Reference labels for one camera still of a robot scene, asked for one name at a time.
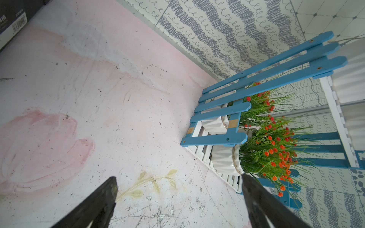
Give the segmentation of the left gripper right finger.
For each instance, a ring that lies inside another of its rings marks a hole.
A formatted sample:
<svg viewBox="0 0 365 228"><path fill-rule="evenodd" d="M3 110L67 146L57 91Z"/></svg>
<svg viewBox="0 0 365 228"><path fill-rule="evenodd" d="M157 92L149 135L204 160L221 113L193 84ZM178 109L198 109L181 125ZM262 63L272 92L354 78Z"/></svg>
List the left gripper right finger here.
<svg viewBox="0 0 365 228"><path fill-rule="evenodd" d="M253 177L242 174L242 192L253 228L308 228Z"/></svg>

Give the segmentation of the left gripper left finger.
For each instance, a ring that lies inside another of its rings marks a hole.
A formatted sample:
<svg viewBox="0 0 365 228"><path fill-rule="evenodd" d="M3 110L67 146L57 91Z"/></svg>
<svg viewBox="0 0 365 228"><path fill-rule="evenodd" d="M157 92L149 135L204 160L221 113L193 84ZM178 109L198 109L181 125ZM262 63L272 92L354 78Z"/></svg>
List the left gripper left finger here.
<svg viewBox="0 0 365 228"><path fill-rule="evenodd" d="M109 177L54 228L107 228L116 206L118 186L115 176Z"/></svg>

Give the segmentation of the orange flower potted plant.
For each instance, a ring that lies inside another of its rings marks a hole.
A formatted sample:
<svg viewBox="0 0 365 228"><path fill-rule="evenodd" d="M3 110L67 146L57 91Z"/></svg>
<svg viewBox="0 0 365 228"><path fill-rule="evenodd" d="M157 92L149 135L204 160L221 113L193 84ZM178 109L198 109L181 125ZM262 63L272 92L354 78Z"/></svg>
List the orange flower potted plant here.
<svg viewBox="0 0 365 228"><path fill-rule="evenodd" d="M239 176L250 174L268 180L274 185L278 196L288 191L285 183L294 184L291 168L298 165L299 135L302 128L277 128L265 126L260 129L241 128L248 140L233 147L214 145L212 163L220 174Z"/></svg>

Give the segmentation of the red flower plant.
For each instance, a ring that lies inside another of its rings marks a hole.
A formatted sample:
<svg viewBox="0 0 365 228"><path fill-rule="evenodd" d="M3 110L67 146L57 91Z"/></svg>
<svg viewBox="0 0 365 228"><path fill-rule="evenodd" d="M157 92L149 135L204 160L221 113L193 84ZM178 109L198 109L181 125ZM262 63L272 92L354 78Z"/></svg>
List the red flower plant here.
<svg viewBox="0 0 365 228"><path fill-rule="evenodd" d="M281 108L285 108L291 95L277 95L275 89L244 97L243 103L250 103L251 109L241 112L238 122L239 130L251 133L264 128L277 131L286 128L292 119L285 116L274 117ZM231 114L202 120L202 127L211 135L225 134L229 128Z"/></svg>

